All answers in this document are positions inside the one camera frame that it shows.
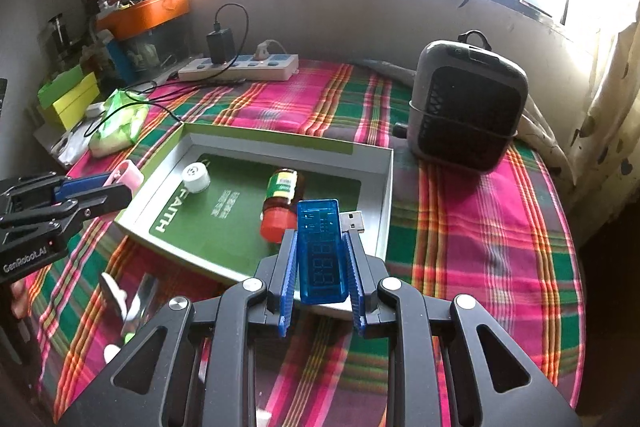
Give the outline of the person left hand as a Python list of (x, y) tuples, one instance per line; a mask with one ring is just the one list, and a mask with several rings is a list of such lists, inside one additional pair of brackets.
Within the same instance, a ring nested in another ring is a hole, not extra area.
[(17, 320), (24, 319), (29, 314), (28, 286), (25, 280), (19, 280), (11, 285), (11, 310)]

